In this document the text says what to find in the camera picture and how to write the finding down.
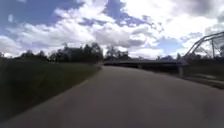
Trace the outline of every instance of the white cloud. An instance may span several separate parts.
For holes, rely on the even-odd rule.
[[[17,0],[18,2],[21,2],[21,3],[26,3],[27,0]]]
[[[132,49],[129,52],[131,57],[144,57],[148,59],[156,59],[158,56],[163,55],[162,49],[151,49],[151,48],[142,48],[142,49]]]
[[[204,35],[206,28],[213,26],[217,22],[214,15],[216,10],[212,10],[213,18],[192,14],[194,12],[191,12],[192,10],[190,9],[195,9],[195,11],[198,11],[197,9],[202,9],[199,11],[205,11],[203,10],[204,8],[199,8],[200,5],[197,3],[203,4],[201,0],[122,0],[122,2],[125,3],[122,9],[123,12],[145,20],[148,23],[153,23],[155,28],[158,28],[159,31],[163,31],[161,34],[166,38],[180,39],[190,33],[198,32]]]
[[[14,22],[14,16],[12,14],[8,15],[8,22],[13,23]]]
[[[0,52],[16,56],[21,53],[21,45],[7,36],[0,35]]]
[[[193,44],[192,42],[198,39],[191,36],[191,33],[205,35],[210,31],[224,29],[224,24],[221,22],[224,11],[224,6],[220,4],[222,0],[215,0],[220,4],[216,4],[217,9],[211,8],[207,1],[202,2],[204,6],[201,6],[198,4],[200,0],[181,2],[178,0],[121,0],[125,3],[121,9],[122,12],[146,22],[140,25],[128,24],[128,20],[123,19],[120,22],[121,26],[116,24],[115,19],[103,13],[108,0],[77,1],[84,3],[78,9],[55,9],[54,13],[60,17],[55,24],[23,23],[9,30],[17,37],[17,42],[30,45],[41,44],[46,46],[44,49],[46,51],[61,47],[64,43],[78,47],[86,42],[96,41],[102,46],[114,45],[127,49],[132,56],[142,55],[146,58],[155,58],[163,54],[163,50],[152,48],[156,48],[159,44],[158,40],[163,37],[174,38],[182,44],[183,48],[177,49],[175,54],[185,53]],[[86,20],[92,20],[93,25],[81,25]],[[14,21],[13,15],[8,17],[8,21]],[[182,42],[182,38],[189,37],[192,39]]]
[[[106,7],[107,0],[82,0],[85,4],[79,9],[56,9],[55,13],[62,18],[66,19],[77,19],[78,22],[83,22],[85,19],[95,19],[105,22],[114,22],[115,20],[106,14],[102,13]]]

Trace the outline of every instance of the green grass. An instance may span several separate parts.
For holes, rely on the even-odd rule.
[[[37,105],[97,72],[88,64],[0,60],[0,121]]]

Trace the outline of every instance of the asphalt road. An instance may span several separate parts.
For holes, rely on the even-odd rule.
[[[223,128],[224,93],[168,75],[104,67],[3,128]]]

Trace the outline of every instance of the sky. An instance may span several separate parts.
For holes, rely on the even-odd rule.
[[[47,54],[97,42],[131,57],[184,55],[223,31],[224,0],[0,0],[0,52]]]

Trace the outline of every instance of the bridge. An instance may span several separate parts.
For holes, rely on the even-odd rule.
[[[140,68],[152,71],[178,73],[183,75],[183,67],[188,66],[189,60],[204,55],[207,58],[220,56],[220,49],[224,49],[224,32],[211,34],[202,37],[194,43],[189,51],[180,60],[126,60],[126,61],[105,61],[104,65]]]

